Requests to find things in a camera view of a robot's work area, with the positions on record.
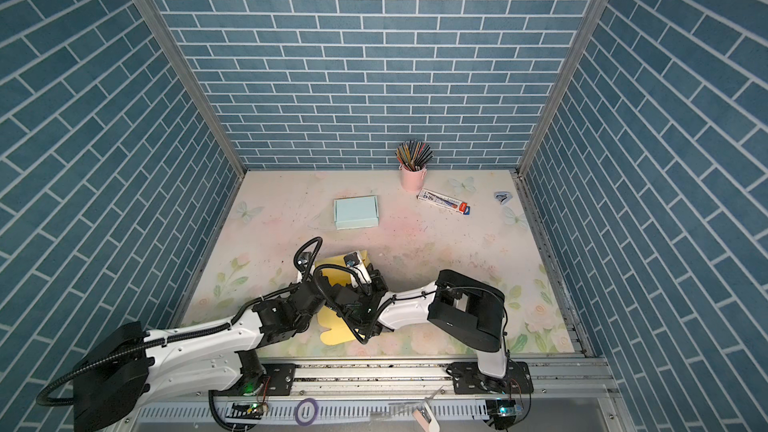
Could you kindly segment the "light blue paper box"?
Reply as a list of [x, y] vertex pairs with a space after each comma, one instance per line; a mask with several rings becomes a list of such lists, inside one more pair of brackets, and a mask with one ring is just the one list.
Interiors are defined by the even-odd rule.
[[333, 212], [337, 230], [354, 230], [379, 225], [378, 198], [375, 195], [335, 199]]

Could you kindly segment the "yellow paper box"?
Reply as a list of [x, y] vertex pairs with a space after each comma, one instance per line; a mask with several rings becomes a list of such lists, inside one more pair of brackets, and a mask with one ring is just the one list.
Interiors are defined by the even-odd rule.
[[[355, 252], [358, 253], [360, 258], [362, 259], [363, 264], [366, 267], [371, 264], [370, 259], [368, 257], [367, 250], [363, 249], [363, 250], [357, 250]], [[326, 265], [326, 264], [335, 264], [339, 266], [344, 266], [345, 265], [345, 262], [343, 260], [344, 255], [345, 254], [320, 260], [317, 266]], [[329, 280], [330, 285], [356, 286], [356, 284], [354, 284], [353, 278], [346, 272], [338, 271], [335, 269], [324, 269], [321, 272], [322, 272], [322, 275]], [[317, 319], [318, 319], [319, 326], [322, 329], [320, 334], [320, 340], [323, 344], [327, 346], [335, 346], [335, 345], [344, 344], [347, 342], [356, 341], [353, 333], [349, 330], [349, 327], [328, 306], [325, 306], [323, 309], [320, 310], [320, 312], [317, 315]]]

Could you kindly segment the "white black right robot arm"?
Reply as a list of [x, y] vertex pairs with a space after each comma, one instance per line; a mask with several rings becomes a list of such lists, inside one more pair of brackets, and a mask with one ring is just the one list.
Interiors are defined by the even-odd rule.
[[329, 307], [365, 344], [384, 332], [431, 324], [474, 350], [480, 374], [501, 381], [508, 375], [505, 345], [506, 309], [498, 289], [453, 270], [444, 269], [436, 280], [404, 292], [389, 290], [382, 274], [369, 267], [362, 275], [349, 267], [352, 282], [331, 284], [323, 273], [315, 280]]

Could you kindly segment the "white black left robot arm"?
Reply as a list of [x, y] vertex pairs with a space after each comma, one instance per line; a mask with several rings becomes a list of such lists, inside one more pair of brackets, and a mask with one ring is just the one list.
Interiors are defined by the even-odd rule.
[[311, 282], [243, 304], [233, 317], [177, 329], [120, 327], [81, 361], [74, 428], [98, 431], [135, 409], [193, 392], [268, 394], [275, 380], [257, 351], [306, 331], [325, 300]]

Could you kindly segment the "white blue pencil box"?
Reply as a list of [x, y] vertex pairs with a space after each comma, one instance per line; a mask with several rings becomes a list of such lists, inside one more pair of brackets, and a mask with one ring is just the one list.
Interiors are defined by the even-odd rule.
[[464, 216], [471, 212], [471, 207], [466, 202], [428, 189], [422, 189], [417, 199]]

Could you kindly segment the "white pink clip tool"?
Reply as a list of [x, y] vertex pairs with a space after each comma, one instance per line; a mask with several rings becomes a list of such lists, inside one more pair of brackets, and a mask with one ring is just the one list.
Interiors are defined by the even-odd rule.
[[432, 400], [443, 392], [440, 388], [421, 400], [394, 402], [389, 405], [392, 416], [409, 414], [425, 432], [439, 432], [440, 424], [431, 407]]

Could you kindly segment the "left green circuit board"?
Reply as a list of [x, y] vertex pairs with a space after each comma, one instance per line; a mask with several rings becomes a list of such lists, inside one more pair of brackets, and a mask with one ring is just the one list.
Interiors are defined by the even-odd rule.
[[226, 418], [230, 420], [261, 420], [269, 412], [267, 403], [236, 403], [233, 402], [227, 412]]

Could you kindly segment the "green circuit board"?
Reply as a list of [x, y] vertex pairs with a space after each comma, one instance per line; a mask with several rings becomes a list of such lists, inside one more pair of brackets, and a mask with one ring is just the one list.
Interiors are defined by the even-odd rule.
[[230, 420], [261, 420], [269, 412], [267, 403], [236, 403], [233, 402], [227, 412], [226, 418]]
[[484, 423], [496, 431], [508, 431], [527, 413], [512, 399], [493, 399], [485, 401], [487, 418]]

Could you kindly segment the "pink metal pencil bucket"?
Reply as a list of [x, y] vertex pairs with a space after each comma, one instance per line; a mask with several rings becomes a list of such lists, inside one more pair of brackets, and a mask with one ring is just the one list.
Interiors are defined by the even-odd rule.
[[418, 194], [424, 187], [427, 169], [410, 170], [401, 165], [399, 171], [401, 187], [409, 193]]

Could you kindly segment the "bundle of coloured pencils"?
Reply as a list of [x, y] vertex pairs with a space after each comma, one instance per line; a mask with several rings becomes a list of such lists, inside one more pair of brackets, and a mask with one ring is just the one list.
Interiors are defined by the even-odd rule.
[[416, 140], [402, 142], [395, 153], [401, 167], [410, 172], [425, 170], [433, 157], [431, 146]]

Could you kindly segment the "right green circuit board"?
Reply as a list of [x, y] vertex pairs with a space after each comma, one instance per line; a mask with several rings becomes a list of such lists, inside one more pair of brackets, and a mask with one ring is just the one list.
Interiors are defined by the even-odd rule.
[[508, 431], [527, 413], [512, 399], [493, 399], [485, 401], [487, 418], [484, 423], [496, 431]]

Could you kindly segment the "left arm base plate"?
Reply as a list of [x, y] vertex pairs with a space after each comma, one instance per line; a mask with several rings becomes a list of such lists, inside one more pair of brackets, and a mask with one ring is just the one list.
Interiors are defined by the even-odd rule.
[[288, 396], [293, 387], [296, 365], [292, 363], [268, 363], [245, 368], [233, 387], [236, 397]]

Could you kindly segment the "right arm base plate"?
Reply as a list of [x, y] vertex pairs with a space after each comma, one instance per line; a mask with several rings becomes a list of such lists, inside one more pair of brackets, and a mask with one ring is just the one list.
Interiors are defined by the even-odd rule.
[[525, 362], [509, 359], [507, 371], [502, 378], [482, 373], [476, 362], [453, 362], [446, 368], [446, 372], [457, 395], [528, 395], [534, 392], [530, 370]]

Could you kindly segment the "aluminium front rail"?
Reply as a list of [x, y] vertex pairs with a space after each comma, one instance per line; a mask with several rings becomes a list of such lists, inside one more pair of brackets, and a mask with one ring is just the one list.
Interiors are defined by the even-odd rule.
[[[468, 358], [301, 360], [296, 365], [288, 396], [210, 397], [205, 392], [162, 399], [140, 407], [113, 425], [115, 431], [215, 430], [213, 419], [245, 425], [253, 431], [283, 427], [306, 430], [311, 426], [363, 425], [397, 422], [422, 428], [409, 415], [392, 416], [394, 402], [421, 400], [442, 388], [431, 402], [440, 424], [448, 430], [455, 421], [479, 422], [488, 427], [485, 401], [512, 399], [527, 416], [509, 431], [530, 430], [536, 425], [565, 431], [632, 431], [634, 425], [606, 360], [574, 354], [522, 356], [513, 361], [528, 364], [534, 392], [528, 395], [454, 393], [446, 368]], [[261, 420], [226, 418], [233, 403], [267, 403]]]

